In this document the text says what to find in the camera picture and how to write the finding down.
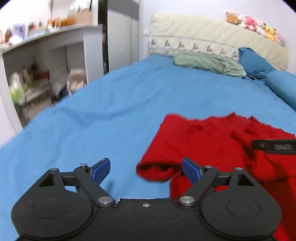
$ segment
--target plastic bag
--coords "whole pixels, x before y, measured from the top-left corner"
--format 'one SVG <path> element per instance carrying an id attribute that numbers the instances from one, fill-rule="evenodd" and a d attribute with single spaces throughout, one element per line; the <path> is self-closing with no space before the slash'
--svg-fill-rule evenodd
<path id="1" fill-rule="evenodd" d="M 14 104 L 22 105 L 25 103 L 25 91 L 22 86 L 18 73 L 13 73 L 9 79 L 9 92 Z"/>
<path id="2" fill-rule="evenodd" d="M 65 68 L 59 68 L 51 77 L 52 90 L 55 96 L 58 96 L 60 91 L 67 86 L 68 72 Z"/>

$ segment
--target stuffed animal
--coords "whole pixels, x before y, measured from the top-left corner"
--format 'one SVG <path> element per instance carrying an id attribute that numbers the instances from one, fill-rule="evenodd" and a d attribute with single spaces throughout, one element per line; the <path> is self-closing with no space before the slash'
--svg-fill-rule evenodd
<path id="1" fill-rule="evenodd" d="M 235 25 L 239 24 L 239 21 L 237 19 L 237 14 L 233 10 L 229 10 L 226 12 L 226 22 L 232 23 Z"/>
<path id="2" fill-rule="evenodd" d="M 246 19 L 244 18 L 244 15 L 238 14 L 237 15 L 237 19 L 239 21 L 239 26 L 241 26 L 243 28 L 246 28 L 247 27 L 247 25 L 246 25 Z"/>
<path id="3" fill-rule="evenodd" d="M 247 29 L 255 32 L 256 26 L 257 26 L 256 20 L 250 16 L 246 16 L 245 19 L 246 19 Z"/>
<path id="4" fill-rule="evenodd" d="M 228 15 L 228 16 L 226 16 L 226 22 L 232 23 L 232 24 L 235 24 L 235 25 L 238 25 L 239 24 L 239 21 L 237 19 L 237 16 L 234 16 L 234 15 Z"/>
<path id="5" fill-rule="evenodd" d="M 269 28 L 269 27 L 265 27 L 265 32 L 267 33 L 267 38 L 275 41 L 275 34 L 276 34 L 276 30 L 274 28 Z"/>
<path id="6" fill-rule="evenodd" d="M 285 40 L 280 33 L 276 32 L 275 40 L 279 45 L 285 47 Z"/>
<path id="7" fill-rule="evenodd" d="M 226 12 L 226 16 L 230 16 L 230 15 L 236 16 L 237 14 L 235 13 L 234 10 L 230 9 L 229 11 Z"/>
<path id="8" fill-rule="evenodd" d="M 262 35 L 263 37 L 267 37 L 267 33 L 265 32 L 266 24 L 258 21 L 256 26 L 256 33 Z"/>

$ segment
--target yellow stuffed animal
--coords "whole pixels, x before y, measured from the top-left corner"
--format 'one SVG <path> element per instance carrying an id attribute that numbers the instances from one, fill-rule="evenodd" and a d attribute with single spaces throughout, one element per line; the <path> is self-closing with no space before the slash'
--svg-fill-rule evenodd
<path id="1" fill-rule="evenodd" d="M 226 22 L 238 25 L 239 20 L 237 19 L 237 14 L 233 10 L 226 12 Z"/>
<path id="2" fill-rule="evenodd" d="M 276 38 L 275 38 L 275 34 L 276 34 L 276 30 L 274 28 L 269 28 L 269 27 L 265 27 L 265 32 L 267 33 L 267 38 L 272 40 L 272 41 L 275 41 Z"/>

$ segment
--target quilted headboard cover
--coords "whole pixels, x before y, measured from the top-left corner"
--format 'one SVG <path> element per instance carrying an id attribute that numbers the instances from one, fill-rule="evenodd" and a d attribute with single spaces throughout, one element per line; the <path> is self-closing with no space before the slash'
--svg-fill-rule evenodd
<path id="1" fill-rule="evenodd" d="M 153 15 L 149 54 L 173 56 L 178 52 L 208 52 L 239 60 L 238 48 L 249 47 L 276 69 L 287 70 L 288 50 L 240 26 L 200 16 Z"/>

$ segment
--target red cloth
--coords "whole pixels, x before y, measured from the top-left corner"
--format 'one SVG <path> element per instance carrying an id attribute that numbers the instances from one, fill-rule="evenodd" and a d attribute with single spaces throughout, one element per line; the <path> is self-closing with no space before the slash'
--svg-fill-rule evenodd
<path id="1" fill-rule="evenodd" d="M 296 240 L 296 156 L 270 155 L 251 149 L 254 139 L 294 139 L 293 134 L 237 116 L 186 120 L 167 115 L 141 162 L 137 173 L 149 181 L 171 178 L 170 197 L 175 200 L 192 185 L 181 170 L 184 157 L 201 166 L 231 172 L 242 167 L 277 200 L 283 219 L 275 233 L 279 241 Z"/>

